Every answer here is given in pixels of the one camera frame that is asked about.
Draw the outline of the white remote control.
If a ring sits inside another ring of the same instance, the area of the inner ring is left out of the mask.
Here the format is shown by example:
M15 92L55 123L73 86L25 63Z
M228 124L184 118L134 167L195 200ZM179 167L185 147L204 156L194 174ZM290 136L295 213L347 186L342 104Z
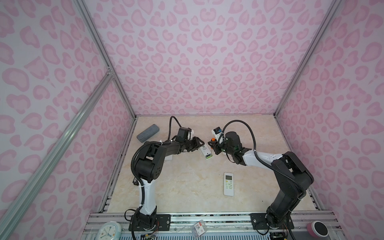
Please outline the white remote control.
M234 175L232 173L224 173L224 195L233 197L234 194Z
M210 159L213 157L211 149L208 148L206 145L201 146L200 151L205 159Z
M165 157L165 161L171 161L173 159L173 155L169 155Z

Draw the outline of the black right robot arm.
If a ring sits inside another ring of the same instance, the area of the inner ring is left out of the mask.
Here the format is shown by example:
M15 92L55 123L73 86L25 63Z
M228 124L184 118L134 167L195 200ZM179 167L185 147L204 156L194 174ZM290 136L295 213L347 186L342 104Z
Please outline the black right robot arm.
M225 153L231 156L237 165L260 167L274 172L280 190L267 208L265 218L271 229L282 226L313 184L314 177L310 171L293 152L258 152L244 147L236 132L223 133L218 127L212 130L212 133L214 138L208 144L216 155Z

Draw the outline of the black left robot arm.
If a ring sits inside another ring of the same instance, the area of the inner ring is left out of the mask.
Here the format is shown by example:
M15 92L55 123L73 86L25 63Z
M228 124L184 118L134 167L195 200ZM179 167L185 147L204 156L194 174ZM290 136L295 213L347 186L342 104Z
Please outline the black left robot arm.
M131 171L138 180L140 203L134 214L134 220L148 228L157 220L155 183L159 178L166 157L184 152L194 152L205 143L193 136L190 128L179 128L173 138L166 141L147 141L134 154L131 160Z

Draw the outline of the grey rectangular sponge block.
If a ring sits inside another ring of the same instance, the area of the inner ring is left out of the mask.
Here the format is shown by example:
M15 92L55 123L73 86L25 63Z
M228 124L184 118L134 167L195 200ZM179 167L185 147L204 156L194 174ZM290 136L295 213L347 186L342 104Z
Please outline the grey rectangular sponge block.
M148 141L151 137L156 135L160 131L160 128L156 124L152 124L140 134L137 135L137 139L139 142L144 143Z

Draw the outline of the small clear parts box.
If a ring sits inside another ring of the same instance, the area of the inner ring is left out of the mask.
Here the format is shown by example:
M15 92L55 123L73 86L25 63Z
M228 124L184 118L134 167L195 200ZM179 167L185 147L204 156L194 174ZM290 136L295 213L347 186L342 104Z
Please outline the small clear parts box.
M204 220L200 220L195 223L191 228L192 234L195 238L199 238L204 235L208 230Z

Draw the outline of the white analog clock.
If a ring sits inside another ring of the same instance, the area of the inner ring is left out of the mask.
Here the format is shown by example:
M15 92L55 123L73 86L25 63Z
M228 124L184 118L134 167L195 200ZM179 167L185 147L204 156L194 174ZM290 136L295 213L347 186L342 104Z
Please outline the white analog clock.
M114 221L107 222L99 229L96 240L119 240L122 234L122 226Z

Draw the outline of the pink tape roll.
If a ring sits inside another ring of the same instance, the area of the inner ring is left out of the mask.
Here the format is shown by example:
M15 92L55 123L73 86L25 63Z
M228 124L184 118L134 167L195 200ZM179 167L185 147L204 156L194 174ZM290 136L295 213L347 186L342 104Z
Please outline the pink tape roll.
M320 221L308 223L307 232L314 238L326 238L329 236L328 227Z

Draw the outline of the aluminium front rail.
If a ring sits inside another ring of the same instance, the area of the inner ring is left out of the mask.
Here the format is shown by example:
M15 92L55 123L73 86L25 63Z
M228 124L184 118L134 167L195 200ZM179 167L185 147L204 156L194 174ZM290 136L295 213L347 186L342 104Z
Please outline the aluminium front rail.
M207 232L199 237L200 240L289 240L290 231L254 230L251 224L250 212L206 212L206 213L169 213L171 226L169 231L156 231L150 237L146 232L135 233L138 240L195 240L191 228L200 220L204 220ZM129 231L128 218L131 212L91 214L85 230L81 235L82 240L95 240L103 224L114 221L122 226L122 240L132 239ZM345 240L346 236L335 214L331 211L296 211L291 214L295 228L291 230L297 240L312 240L307 232L307 224L313 221L323 222L329 230L328 240Z

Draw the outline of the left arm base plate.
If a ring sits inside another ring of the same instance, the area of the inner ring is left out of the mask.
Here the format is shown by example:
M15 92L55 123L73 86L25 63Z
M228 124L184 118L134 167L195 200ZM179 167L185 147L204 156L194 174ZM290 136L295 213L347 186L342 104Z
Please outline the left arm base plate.
M154 230L169 231L171 226L171 215L156 214L156 216L145 216L139 214L130 222L129 231L153 232Z

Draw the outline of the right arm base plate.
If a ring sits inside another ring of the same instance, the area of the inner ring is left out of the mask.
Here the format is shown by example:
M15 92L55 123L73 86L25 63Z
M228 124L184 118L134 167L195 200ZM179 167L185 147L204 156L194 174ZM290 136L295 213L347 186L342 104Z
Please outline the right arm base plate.
M291 217L289 219L284 217L281 221L273 222L273 218L269 217L267 213L251 213L251 224L254 230L266 231L266 230L283 230L288 228L293 230L295 228Z

